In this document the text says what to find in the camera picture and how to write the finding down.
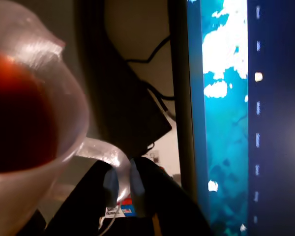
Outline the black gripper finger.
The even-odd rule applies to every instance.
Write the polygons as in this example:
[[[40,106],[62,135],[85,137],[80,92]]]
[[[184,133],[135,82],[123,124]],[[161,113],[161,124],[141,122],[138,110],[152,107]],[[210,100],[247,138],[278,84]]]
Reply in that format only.
[[[199,206],[163,169],[145,157],[131,161],[132,202],[139,217],[158,216],[164,236],[211,236]]]
[[[47,236],[97,236],[99,218],[115,206],[118,177],[111,165],[96,161],[48,224]]]

